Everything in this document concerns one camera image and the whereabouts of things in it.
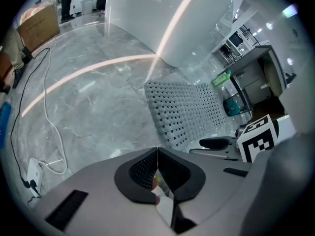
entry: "marble floor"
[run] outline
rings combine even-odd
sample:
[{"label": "marble floor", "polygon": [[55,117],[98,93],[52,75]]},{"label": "marble floor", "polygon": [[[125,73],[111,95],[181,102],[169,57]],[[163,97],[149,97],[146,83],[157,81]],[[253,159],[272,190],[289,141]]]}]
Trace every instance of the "marble floor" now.
[{"label": "marble floor", "polygon": [[[149,72],[155,54],[139,40],[96,14],[61,25],[56,42],[46,79],[49,92],[47,110],[63,139],[68,170],[64,175],[56,175],[43,167],[41,195],[94,162],[134,150],[163,146],[144,94],[143,85],[147,79],[209,83],[223,69],[212,55],[203,61],[192,55],[185,67],[174,68],[159,59],[154,70]],[[54,44],[54,40],[48,41],[33,56]],[[5,98],[12,105],[12,112],[1,161],[13,195],[25,204],[32,194],[21,183],[10,132],[26,80],[44,54],[45,51],[28,64],[18,87]],[[64,168],[58,137],[44,115],[42,83],[47,65],[48,58],[31,76],[23,96],[22,115],[12,134],[24,178],[32,157],[48,163],[57,161],[50,165],[55,170]],[[215,92],[222,101],[236,93],[236,89],[228,81]],[[226,126],[211,135],[233,135],[246,121],[245,115],[226,116]]]}]

